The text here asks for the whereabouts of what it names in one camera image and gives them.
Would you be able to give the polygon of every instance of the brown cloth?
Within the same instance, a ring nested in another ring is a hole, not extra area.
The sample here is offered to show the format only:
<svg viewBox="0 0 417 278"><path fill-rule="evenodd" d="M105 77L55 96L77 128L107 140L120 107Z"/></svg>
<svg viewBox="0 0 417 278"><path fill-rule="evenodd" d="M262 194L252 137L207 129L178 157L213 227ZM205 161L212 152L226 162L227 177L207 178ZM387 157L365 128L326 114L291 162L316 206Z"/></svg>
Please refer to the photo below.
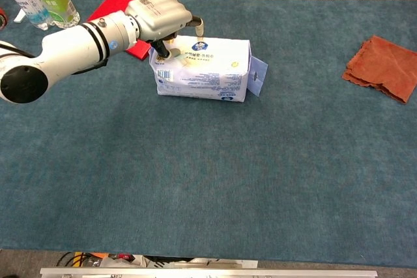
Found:
<svg viewBox="0 0 417 278"><path fill-rule="evenodd" d="M374 35L349 61L342 78L405 104L417 85L417 53Z"/></svg>

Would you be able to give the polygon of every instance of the blue logo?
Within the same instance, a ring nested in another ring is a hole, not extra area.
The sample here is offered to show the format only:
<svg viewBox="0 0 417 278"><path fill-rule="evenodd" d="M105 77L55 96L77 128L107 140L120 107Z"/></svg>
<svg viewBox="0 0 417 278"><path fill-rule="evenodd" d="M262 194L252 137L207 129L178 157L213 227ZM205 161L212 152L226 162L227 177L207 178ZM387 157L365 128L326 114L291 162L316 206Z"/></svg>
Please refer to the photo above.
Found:
<svg viewBox="0 0 417 278"><path fill-rule="evenodd" d="M119 44L117 43L117 41L112 40L109 44L110 49L116 49L119 46Z"/></svg>
<svg viewBox="0 0 417 278"><path fill-rule="evenodd" d="M192 46L192 49L193 49L194 51L206 50L208 46L209 46L209 45L208 45L208 44L206 44L205 42L196 42L196 43Z"/></svg>

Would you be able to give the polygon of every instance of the robotic arm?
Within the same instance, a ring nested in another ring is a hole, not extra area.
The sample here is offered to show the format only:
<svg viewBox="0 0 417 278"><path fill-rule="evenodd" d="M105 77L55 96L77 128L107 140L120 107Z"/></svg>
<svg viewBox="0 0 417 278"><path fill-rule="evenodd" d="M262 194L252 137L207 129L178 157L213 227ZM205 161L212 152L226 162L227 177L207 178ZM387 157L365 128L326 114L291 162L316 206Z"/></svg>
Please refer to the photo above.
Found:
<svg viewBox="0 0 417 278"><path fill-rule="evenodd" d="M17 104L35 101L60 79L106 65L137 39L168 59L172 54L163 40L175 38L186 26L203 36L203 20L177 0L133 0L125 12L45 36L38 57L0 42L0 97Z"/></svg>

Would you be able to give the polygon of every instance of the table surface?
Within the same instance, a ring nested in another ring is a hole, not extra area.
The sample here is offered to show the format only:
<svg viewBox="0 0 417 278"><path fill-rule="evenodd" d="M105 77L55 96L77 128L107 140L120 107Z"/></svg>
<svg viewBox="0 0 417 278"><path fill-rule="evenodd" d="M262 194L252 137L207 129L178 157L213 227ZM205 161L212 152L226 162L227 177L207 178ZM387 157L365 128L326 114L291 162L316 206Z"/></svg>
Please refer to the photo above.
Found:
<svg viewBox="0 0 417 278"><path fill-rule="evenodd" d="M85 21L103 0L73 1ZM181 1L251 41L261 96L158 96L121 53L0 102L0 247L417 267L417 94L341 79L371 35L417 51L417 1ZM0 39L36 54L55 31Z"/></svg>

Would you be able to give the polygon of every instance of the red folder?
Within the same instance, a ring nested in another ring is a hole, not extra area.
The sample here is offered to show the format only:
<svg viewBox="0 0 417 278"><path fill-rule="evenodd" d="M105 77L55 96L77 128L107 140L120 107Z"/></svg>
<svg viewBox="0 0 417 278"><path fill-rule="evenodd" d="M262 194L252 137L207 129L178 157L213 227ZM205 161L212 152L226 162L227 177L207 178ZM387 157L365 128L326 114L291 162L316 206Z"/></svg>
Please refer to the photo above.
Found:
<svg viewBox="0 0 417 278"><path fill-rule="evenodd" d="M128 6L128 3L131 0L105 0L88 18L87 21L95 20L101 18L102 16L107 16L112 12L116 12L119 10L124 11ZM143 42L142 40L138 40L137 44L132 48L126 50L131 55L144 60L148 56L148 50L151 47L150 44Z"/></svg>

